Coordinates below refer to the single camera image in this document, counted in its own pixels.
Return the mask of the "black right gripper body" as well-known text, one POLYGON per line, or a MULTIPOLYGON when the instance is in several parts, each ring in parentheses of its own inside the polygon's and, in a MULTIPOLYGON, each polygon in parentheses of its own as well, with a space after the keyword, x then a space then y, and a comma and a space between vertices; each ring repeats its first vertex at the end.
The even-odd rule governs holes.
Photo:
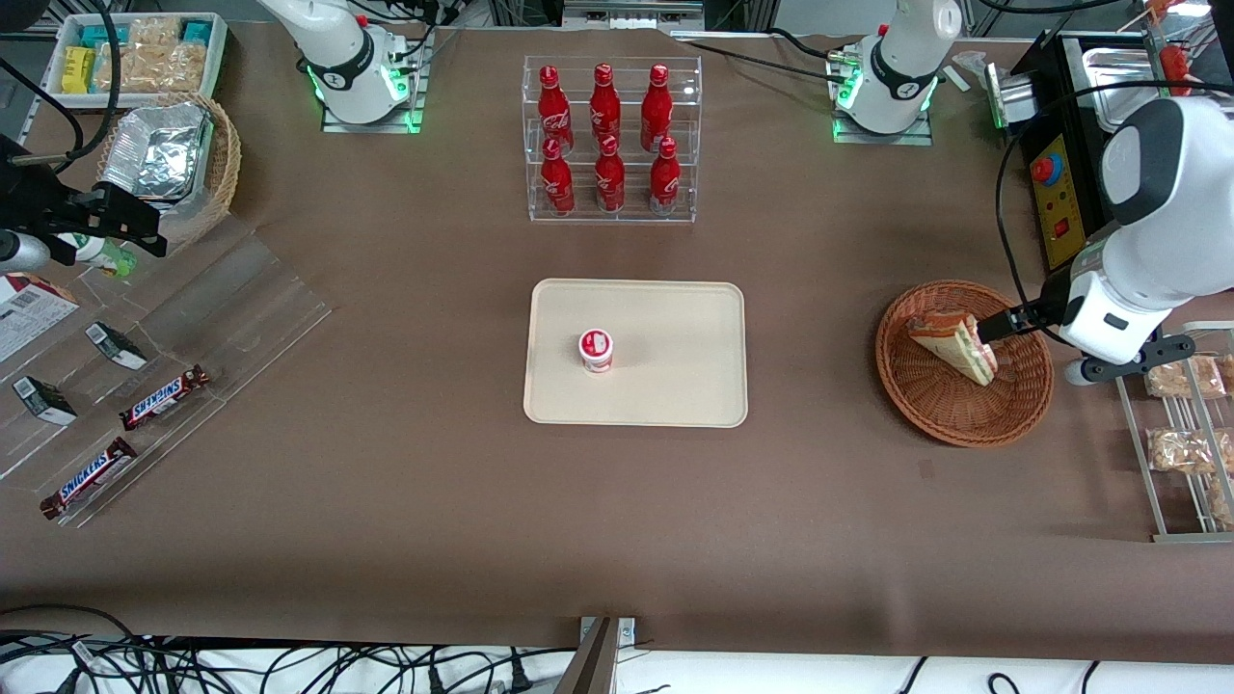
POLYGON ((70 221, 65 217, 72 191, 47 164, 17 165, 14 157, 26 156, 28 149, 1 136, 1 227, 53 228, 70 221))

